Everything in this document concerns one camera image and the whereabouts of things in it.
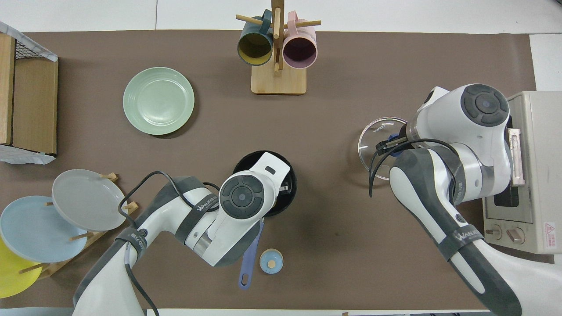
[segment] black cable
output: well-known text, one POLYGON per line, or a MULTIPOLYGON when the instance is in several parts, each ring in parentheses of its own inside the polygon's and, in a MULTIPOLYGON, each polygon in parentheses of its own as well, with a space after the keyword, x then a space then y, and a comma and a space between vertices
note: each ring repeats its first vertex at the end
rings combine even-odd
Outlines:
POLYGON ((217 185, 216 185, 215 183, 213 183, 213 182, 203 182, 203 184, 206 185, 206 186, 214 187, 217 191, 220 192, 219 186, 217 186, 217 185))
POLYGON ((131 197, 131 195, 133 195, 133 193, 135 193, 135 191, 141 187, 146 180, 148 180, 150 177, 152 177, 155 174, 161 174, 163 176, 166 177, 166 179, 168 179, 168 181, 170 182, 170 184, 172 185, 172 187, 174 188, 175 192, 178 194, 178 196, 182 199, 182 201, 184 201, 185 204, 187 204, 189 207, 193 207, 193 204, 191 204, 186 198, 185 196, 183 196, 183 194, 181 194, 178 190, 178 186, 176 185, 176 183, 174 182, 174 180, 172 178, 170 178, 170 176, 163 172, 163 171, 153 171, 151 173, 149 173, 144 179, 142 179, 139 184, 137 184, 136 187, 134 187, 134 189, 132 189, 122 200, 121 203, 119 203, 119 206, 117 207, 117 211, 119 212, 119 214, 123 215, 127 221, 129 222, 129 224, 134 227, 134 228, 138 228, 137 224, 135 223, 134 219, 129 216, 129 214, 125 213, 123 210, 121 210, 121 207, 123 206, 123 204, 125 204, 125 202, 131 197))
POLYGON ((158 313, 158 309, 156 308, 156 305, 154 305, 154 302, 150 299, 150 297, 148 297, 148 294, 146 294, 146 292, 142 288, 141 284, 137 281, 137 279, 133 275, 133 271, 131 270, 131 265, 126 263, 125 264, 125 270, 127 270, 127 275, 129 276, 129 280, 131 280, 131 282, 135 285, 135 287, 140 292, 142 297, 144 297, 146 302, 148 302, 148 304, 150 305, 150 308, 152 308, 152 310, 154 311, 154 314, 156 316, 160 316, 160 314, 158 313))
POLYGON ((459 153, 448 143, 444 142, 444 141, 440 141, 439 139, 433 139, 433 138, 421 138, 421 139, 415 139, 413 141, 407 141, 401 144, 398 144, 396 146, 394 146, 391 150, 389 150, 386 154, 384 154, 384 156, 382 156, 382 158, 379 160, 379 162, 377 163, 377 165, 375 166, 374 170, 373 170, 373 162, 375 160, 375 157, 379 154, 379 151, 375 151, 375 153, 373 154, 373 158, 371 159, 371 165, 369 167, 369 197, 373 197, 373 182, 375 181, 375 175, 377 174, 377 171, 379 170, 380 166, 383 164, 383 161, 392 153, 397 152, 399 148, 403 148, 407 145, 411 145, 413 143, 422 143, 422 142, 428 142, 428 143, 437 143, 440 145, 443 145, 447 148, 449 148, 457 157, 459 156, 459 153))

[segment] warning label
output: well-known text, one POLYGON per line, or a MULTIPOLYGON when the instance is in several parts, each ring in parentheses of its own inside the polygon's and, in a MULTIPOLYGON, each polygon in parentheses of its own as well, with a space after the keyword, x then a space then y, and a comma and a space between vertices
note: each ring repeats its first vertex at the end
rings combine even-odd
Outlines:
POLYGON ((556 248, 555 228, 554 222, 545 222, 546 248, 556 248))

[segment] velcro strap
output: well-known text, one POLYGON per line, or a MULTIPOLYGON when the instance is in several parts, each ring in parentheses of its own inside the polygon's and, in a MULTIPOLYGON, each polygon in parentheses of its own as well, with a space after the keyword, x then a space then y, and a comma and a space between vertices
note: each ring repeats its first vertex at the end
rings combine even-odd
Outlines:
POLYGON ((451 257, 459 250, 472 243, 475 240, 484 239, 482 234, 473 225, 459 227, 450 233, 445 239, 439 243, 437 248, 445 260, 451 260, 451 257))
POLYGON ((148 245, 148 243, 146 242, 146 238, 144 238, 144 236, 142 236, 141 233, 133 227, 127 227, 123 229, 123 231, 120 232, 117 237, 115 237, 115 240, 118 239, 128 241, 131 243, 131 245, 133 245, 133 247, 137 251, 137 259, 144 254, 144 251, 146 250, 148 245))
POLYGON ((175 237, 181 243, 185 243, 187 236, 193 230, 195 225, 199 223, 203 215, 215 206, 219 202, 219 197, 216 194, 209 194, 204 197, 201 201, 197 202, 192 208, 189 214, 183 219, 182 223, 179 224, 178 230, 176 231, 175 237))

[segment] warning triangle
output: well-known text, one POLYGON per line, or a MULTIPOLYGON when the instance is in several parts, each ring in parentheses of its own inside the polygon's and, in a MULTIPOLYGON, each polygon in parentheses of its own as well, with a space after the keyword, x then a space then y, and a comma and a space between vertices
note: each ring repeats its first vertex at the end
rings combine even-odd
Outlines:
POLYGON ((554 230, 554 227, 550 226, 548 223, 545 223, 546 233, 550 234, 554 230))

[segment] brown table mat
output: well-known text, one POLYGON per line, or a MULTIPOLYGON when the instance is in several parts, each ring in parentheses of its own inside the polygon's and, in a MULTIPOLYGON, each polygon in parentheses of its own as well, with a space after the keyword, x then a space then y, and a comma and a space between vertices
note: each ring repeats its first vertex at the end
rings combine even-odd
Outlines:
MULTIPOLYGON (((165 30, 33 33, 60 57, 58 158, 45 166, 0 164, 0 209, 50 195, 69 169, 120 174, 127 191, 153 170, 221 184, 238 160, 273 150, 295 168, 297 197, 265 221, 259 254, 285 258, 270 276, 255 268, 236 285, 240 261, 212 268, 168 233, 134 272, 162 308, 481 309, 423 228, 378 182, 369 198, 357 140, 382 116, 410 119, 439 85, 534 90, 527 35, 318 32, 319 58, 304 96, 257 96, 236 54, 239 31, 165 30), (169 136, 136 130, 123 113, 129 80, 166 66, 193 85, 195 110, 169 136)), ((134 200, 147 206, 165 183, 150 180, 134 200)), ((461 206, 482 222, 480 201, 461 206)), ((78 283, 111 244, 111 232, 50 278, 0 300, 0 307, 72 306, 78 283)), ((141 299, 141 305, 148 305, 141 299)))

